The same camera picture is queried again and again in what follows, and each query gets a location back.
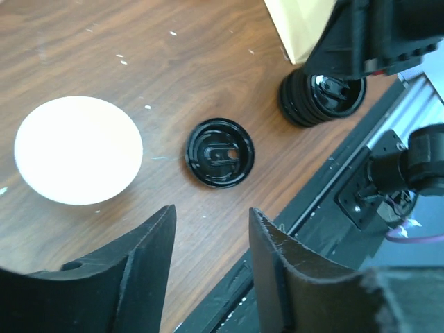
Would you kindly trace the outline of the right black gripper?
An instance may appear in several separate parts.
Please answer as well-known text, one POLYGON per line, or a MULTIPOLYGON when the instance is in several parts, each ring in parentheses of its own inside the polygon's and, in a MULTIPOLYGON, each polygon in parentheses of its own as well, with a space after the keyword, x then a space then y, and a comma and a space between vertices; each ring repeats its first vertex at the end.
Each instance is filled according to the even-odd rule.
POLYGON ((356 80, 422 62, 443 39, 442 1, 337 1, 302 69, 356 80))

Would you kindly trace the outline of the black coffee cup lid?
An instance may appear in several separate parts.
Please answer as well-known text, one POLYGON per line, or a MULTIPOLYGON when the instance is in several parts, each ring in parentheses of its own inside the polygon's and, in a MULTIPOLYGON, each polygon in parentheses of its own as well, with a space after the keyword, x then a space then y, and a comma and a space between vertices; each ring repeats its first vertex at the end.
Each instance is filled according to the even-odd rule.
POLYGON ((238 185, 251 172, 255 148, 233 120, 212 118, 198 124, 185 144, 185 162, 197 180, 217 189, 238 185))

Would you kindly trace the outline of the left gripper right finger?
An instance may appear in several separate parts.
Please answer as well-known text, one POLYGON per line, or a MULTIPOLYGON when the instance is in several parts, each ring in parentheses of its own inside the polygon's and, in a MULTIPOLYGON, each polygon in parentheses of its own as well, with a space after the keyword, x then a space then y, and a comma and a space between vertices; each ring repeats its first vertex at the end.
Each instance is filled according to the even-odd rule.
POLYGON ((262 332, 414 332, 399 268, 359 272, 324 258, 249 211, 249 243, 262 332))

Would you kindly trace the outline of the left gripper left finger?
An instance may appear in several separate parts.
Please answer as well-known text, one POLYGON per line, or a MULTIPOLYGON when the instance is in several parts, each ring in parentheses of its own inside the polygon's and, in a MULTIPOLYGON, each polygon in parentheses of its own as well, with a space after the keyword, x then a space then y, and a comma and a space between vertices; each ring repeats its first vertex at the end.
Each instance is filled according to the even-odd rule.
POLYGON ((1 331, 159 332, 175 233, 168 205, 59 271, 1 270, 1 331))

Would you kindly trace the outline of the brown paper coffee cup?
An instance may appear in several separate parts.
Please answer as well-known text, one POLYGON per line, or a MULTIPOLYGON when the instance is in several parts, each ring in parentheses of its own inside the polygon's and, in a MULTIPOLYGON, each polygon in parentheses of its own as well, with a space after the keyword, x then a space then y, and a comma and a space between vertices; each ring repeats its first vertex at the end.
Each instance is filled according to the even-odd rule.
POLYGON ((119 195, 136 178, 143 154, 134 121, 89 96, 66 96, 35 108, 14 143, 24 181, 66 205, 93 205, 119 195))

